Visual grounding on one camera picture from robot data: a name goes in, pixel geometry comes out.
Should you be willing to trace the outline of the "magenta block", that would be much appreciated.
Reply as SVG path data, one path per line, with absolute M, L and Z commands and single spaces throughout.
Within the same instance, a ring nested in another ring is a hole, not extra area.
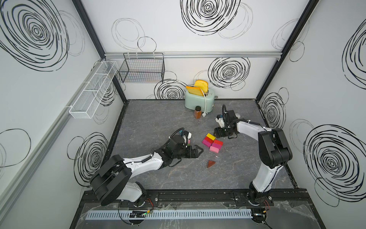
M 205 140 L 205 139 L 202 141 L 202 143 L 203 143 L 205 146 L 207 146 L 207 147 L 210 147 L 210 146 L 212 145 L 212 142 L 207 141 L 207 140 Z
M 215 142 L 213 142 L 211 146 L 214 147 L 214 148 L 217 148 L 218 150 L 220 150 L 222 148 L 222 145 L 217 144 Z

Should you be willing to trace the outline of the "brown triangle block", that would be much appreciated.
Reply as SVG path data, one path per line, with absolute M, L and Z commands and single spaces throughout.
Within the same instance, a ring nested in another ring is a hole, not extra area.
M 216 162 L 215 161 L 211 161 L 209 160 L 208 161 L 208 164 L 207 164 L 207 168 L 210 168 L 211 166 L 213 166 Z

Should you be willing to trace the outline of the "light pink block front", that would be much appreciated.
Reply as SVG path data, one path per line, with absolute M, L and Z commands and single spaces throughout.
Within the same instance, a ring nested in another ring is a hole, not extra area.
M 214 146 L 210 146 L 209 151 L 214 152 L 214 153 L 219 153 L 220 149 L 216 148 Z

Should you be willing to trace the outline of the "red block front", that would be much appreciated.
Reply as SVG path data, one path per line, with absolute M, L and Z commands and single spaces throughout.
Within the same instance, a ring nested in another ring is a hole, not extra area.
M 222 146 L 224 144 L 222 141 L 219 141 L 217 139 L 214 140 L 214 143 L 217 145 L 220 145 L 220 146 Z

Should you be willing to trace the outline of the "red block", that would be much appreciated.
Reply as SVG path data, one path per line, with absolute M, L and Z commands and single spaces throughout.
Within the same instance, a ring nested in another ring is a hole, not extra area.
M 222 146 L 224 144 L 222 141 L 219 141 L 217 139 L 214 140 L 214 143 L 217 145 L 220 145 L 220 146 Z
M 207 141 L 207 142 L 209 142 L 210 144 L 212 144 L 214 140 L 212 140 L 211 138 L 209 138 L 209 137 L 207 137 L 207 136 L 206 136 L 206 137 L 205 137 L 205 141 Z

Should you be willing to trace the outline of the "yellow block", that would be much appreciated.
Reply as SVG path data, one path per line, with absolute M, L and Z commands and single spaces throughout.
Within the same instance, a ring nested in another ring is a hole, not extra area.
M 206 137 L 207 138 L 209 138 L 209 139 L 211 139 L 212 141 L 214 141 L 215 140 L 215 136 L 213 136 L 212 134 L 210 134 L 210 133 L 208 133 L 207 135 L 206 135 Z

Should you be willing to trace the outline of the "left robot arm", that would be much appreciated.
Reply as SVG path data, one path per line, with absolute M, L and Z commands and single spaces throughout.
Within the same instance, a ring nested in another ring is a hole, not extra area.
M 120 155 L 110 157 L 90 179 L 93 193 L 102 206 L 116 200 L 126 200 L 138 207 L 142 206 L 147 199 L 146 190 L 139 182 L 131 183 L 130 179 L 149 171 L 174 167 L 172 162 L 175 159 L 180 163 L 183 158 L 199 158 L 204 149 L 198 145 L 192 146 L 190 139 L 191 133 L 182 127 L 148 155 L 134 158 L 122 158 Z

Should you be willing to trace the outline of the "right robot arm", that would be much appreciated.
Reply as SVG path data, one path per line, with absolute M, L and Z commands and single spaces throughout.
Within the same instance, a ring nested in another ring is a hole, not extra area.
M 244 134 L 258 142 L 261 166 L 255 179 L 249 185 L 247 199 L 253 206 L 259 206 L 269 197 L 269 191 L 278 172 L 293 158 L 287 138 L 280 128 L 268 128 L 251 120 L 239 118 L 234 110 L 222 106 L 217 115 L 219 127 L 214 129 L 216 138 L 231 138 L 233 134 Z

